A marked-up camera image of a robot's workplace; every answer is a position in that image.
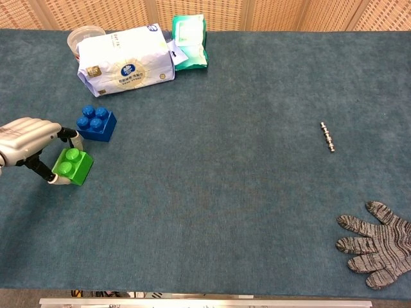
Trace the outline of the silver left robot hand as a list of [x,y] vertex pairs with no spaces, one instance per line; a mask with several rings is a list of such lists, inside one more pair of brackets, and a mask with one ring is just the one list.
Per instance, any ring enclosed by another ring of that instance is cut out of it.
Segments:
[[60,139],[71,148],[83,150],[77,130],[39,118],[23,117],[1,127],[1,169],[26,166],[52,185],[68,185],[70,179],[60,176],[40,160],[42,150]]

